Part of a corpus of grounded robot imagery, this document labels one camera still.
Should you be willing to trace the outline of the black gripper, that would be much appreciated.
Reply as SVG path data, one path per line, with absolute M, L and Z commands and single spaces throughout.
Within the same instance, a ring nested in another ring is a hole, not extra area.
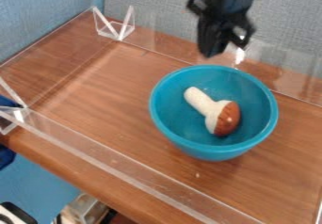
M 199 17 L 198 47 L 204 57 L 219 55 L 233 42 L 249 44 L 255 32 L 247 11 L 254 0 L 188 0 L 186 7 Z

